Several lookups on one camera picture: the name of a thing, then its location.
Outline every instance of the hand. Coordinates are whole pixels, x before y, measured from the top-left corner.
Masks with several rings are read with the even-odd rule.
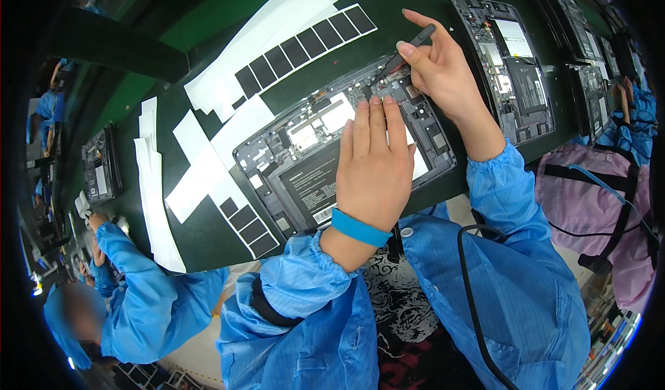
[[[411,65],[413,84],[455,123],[469,159],[484,162],[495,158],[503,152],[505,139],[480,96],[461,47],[438,21],[412,10],[403,12],[406,19],[423,28],[436,26],[432,46],[397,43],[400,55]]]
[[[386,129],[390,145],[386,138]],[[362,101],[356,119],[348,121],[340,140],[337,166],[339,211],[381,231],[390,231],[411,195],[416,145],[406,145],[399,106],[390,97]],[[321,250],[347,272],[359,268],[376,247],[327,228]]]
[[[92,257],[95,260],[95,266],[98,268],[106,262],[106,254],[97,245],[97,237],[92,238]]]
[[[635,95],[632,92],[632,81],[628,77],[624,77],[623,86],[626,87],[626,98],[628,103],[635,103]]]
[[[430,96],[453,121],[476,113],[488,115],[464,53],[448,31],[438,21],[418,12],[408,9],[403,12],[404,18],[422,28],[428,24],[436,26],[430,36],[431,46],[416,48],[404,41],[397,43],[400,55],[411,65],[414,86]]]
[[[108,216],[106,214],[95,213],[88,217],[88,221],[90,221],[90,228],[92,228],[92,232],[97,233],[97,228],[108,221]]]

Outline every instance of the circuit board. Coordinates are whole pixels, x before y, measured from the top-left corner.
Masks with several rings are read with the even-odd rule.
[[[517,10],[488,0],[451,0],[478,54],[489,109],[513,145],[554,131],[537,55]]]
[[[390,57],[314,91],[233,151],[237,164],[286,238],[329,222],[337,204],[339,138],[355,107],[372,94],[391,95],[409,143],[417,142],[412,190],[457,164],[428,97],[404,65],[370,86]]]
[[[578,86],[580,97],[578,109],[582,114],[580,134],[589,136],[589,144],[594,145],[610,123],[607,107],[607,87],[603,80],[601,67],[578,67]]]
[[[81,159],[89,203],[99,204],[113,199],[122,191],[111,125],[81,147]]]
[[[581,60],[603,61],[596,38],[591,31],[584,12],[575,0],[549,0],[555,16],[563,28],[562,33],[574,52]]]
[[[601,36],[601,45],[603,46],[605,60],[607,61],[607,73],[611,78],[620,77],[621,72],[619,71],[619,63],[617,63],[617,57],[614,56],[614,51],[612,50],[610,41]]]

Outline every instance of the barcode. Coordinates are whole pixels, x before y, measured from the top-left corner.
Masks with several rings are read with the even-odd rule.
[[[536,94],[538,95],[538,101],[541,103],[541,105],[543,105],[544,104],[543,87],[541,87],[540,81],[538,80],[534,81],[534,84],[536,85]]]
[[[312,218],[317,222],[317,224],[321,224],[322,222],[333,216],[333,207],[335,205],[337,205],[337,203],[334,203],[325,210],[317,212],[316,214],[312,215]]]

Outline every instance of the battery label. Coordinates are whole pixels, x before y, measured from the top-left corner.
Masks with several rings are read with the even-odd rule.
[[[339,144],[317,152],[280,178],[308,225],[330,218],[337,202],[337,164]]]

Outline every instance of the wrist strap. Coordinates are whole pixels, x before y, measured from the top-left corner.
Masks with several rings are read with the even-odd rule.
[[[386,245],[391,232],[381,231],[363,222],[353,219],[336,208],[332,209],[332,226],[340,233],[349,236],[359,242],[366,243],[376,248]]]

